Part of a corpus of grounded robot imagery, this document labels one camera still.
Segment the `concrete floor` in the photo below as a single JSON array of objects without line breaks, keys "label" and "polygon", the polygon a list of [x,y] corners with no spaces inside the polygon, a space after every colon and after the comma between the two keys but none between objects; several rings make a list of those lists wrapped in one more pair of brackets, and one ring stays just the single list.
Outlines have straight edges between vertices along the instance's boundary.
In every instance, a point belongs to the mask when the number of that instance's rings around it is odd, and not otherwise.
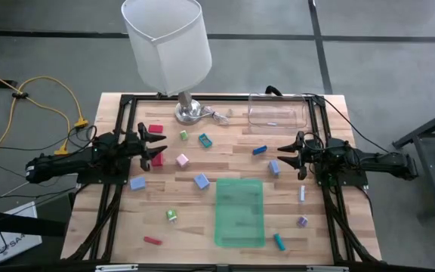
[{"label": "concrete floor", "polygon": [[[200,0],[209,33],[312,35],[306,0]],[[0,0],[0,28],[124,32],[121,0]],[[322,34],[343,36],[435,36],[433,0],[316,0]],[[198,92],[323,93],[311,41],[211,40],[214,65]],[[351,121],[365,135],[390,143],[435,117],[435,43],[324,42],[334,94],[345,94]],[[0,37],[0,76],[22,82],[49,75],[70,86],[91,122],[103,91],[146,91],[127,39]],[[71,97],[57,85],[37,82],[28,92],[76,120]],[[10,92],[0,89],[0,135]],[[40,133],[30,134],[38,128]],[[19,102],[5,146],[43,147],[65,136],[65,123],[52,113]],[[356,134],[358,148],[375,151]],[[407,147],[405,151],[415,156]],[[0,165],[23,174],[39,152],[0,150]],[[435,268],[435,219],[419,222],[431,208],[425,179],[401,181],[368,175],[375,226],[383,259],[391,264]],[[40,194],[73,186],[74,177],[51,187],[26,185],[14,193]],[[24,183],[0,169],[0,194]],[[2,199],[0,211],[28,199]]]}]

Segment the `clear plastic container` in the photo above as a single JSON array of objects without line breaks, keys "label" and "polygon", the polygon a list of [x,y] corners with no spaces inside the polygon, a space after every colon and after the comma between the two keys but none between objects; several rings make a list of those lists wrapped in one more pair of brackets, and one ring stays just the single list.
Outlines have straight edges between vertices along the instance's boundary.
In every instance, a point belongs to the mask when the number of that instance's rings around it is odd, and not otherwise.
[{"label": "clear plastic container", "polygon": [[307,104],[301,95],[279,97],[250,94],[248,123],[259,128],[297,129],[307,126]]}]

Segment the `lamp base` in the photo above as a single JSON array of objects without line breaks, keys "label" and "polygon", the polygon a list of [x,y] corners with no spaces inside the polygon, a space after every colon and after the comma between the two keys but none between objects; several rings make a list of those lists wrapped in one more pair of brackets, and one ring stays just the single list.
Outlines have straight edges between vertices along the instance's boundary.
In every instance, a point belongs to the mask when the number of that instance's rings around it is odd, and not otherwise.
[{"label": "lamp base", "polygon": [[175,118],[183,125],[196,124],[201,119],[201,104],[196,100],[190,101],[187,107],[179,104],[175,106]]}]

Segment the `wooden tabletop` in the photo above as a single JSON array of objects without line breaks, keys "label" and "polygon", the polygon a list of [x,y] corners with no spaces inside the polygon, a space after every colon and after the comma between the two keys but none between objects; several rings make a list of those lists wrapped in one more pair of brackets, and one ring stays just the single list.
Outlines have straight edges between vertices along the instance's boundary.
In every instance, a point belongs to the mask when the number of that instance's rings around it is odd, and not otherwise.
[{"label": "wooden tabletop", "polygon": [[[112,131],[115,126],[121,93],[103,93],[100,99],[95,125],[98,134]],[[342,114],[348,117],[347,105],[342,95],[327,95]],[[119,210],[112,262],[166,263],[166,264],[331,264],[329,232],[325,219],[322,193],[312,173],[305,180],[297,179],[297,172],[283,162],[279,178],[271,176],[268,163],[280,153],[277,147],[291,144],[297,129],[256,128],[248,125],[248,102],[209,101],[219,113],[233,109],[230,125],[218,125],[205,118],[195,125],[184,126],[176,122],[176,102],[139,101],[137,123],[164,125],[166,140],[150,146],[167,145],[164,165],[143,172],[139,159],[132,160],[129,178],[143,176],[146,188],[130,191],[125,186]],[[280,104],[280,107],[296,108],[298,126],[311,131],[307,110],[301,102]],[[327,105],[332,137],[341,138],[354,145],[351,127],[337,112]],[[187,141],[180,139],[179,132],[186,130]],[[198,136],[206,133],[212,147],[205,149]],[[263,145],[266,153],[253,156],[251,151]],[[175,158],[184,153],[190,160],[187,168],[180,168]],[[204,173],[211,186],[200,190],[193,178]],[[263,248],[221,248],[214,244],[215,181],[218,178],[258,178],[263,181],[264,227],[266,245]],[[298,188],[306,187],[306,200],[298,202]],[[362,244],[380,259],[378,241],[369,203],[355,187],[344,187],[344,199],[350,227]],[[86,187],[77,197],[69,222],[62,258],[78,248],[95,224],[102,186]],[[170,224],[165,216],[169,209],[177,211],[177,223]],[[298,228],[296,221],[305,215],[306,228]],[[286,250],[278,250],[273,235],[279,233]],[[145,243],[144,236],[163,241],[161,246]],[[338,231],[342,255],[343,236]],[[101,241],[102,249],[105,239]]]}]

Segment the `lamp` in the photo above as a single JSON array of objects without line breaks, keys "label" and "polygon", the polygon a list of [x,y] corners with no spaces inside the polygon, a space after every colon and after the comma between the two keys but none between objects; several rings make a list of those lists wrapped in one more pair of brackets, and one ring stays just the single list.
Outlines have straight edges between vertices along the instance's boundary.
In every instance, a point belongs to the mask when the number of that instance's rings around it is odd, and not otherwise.
[{"label": "lamp", "polygon": [[201,105],[188,90],[212,65],[201,5],[195,0],[126,0],[122,15],[142,80],[162,94],[178,94],[179,122],[198,122]]}]

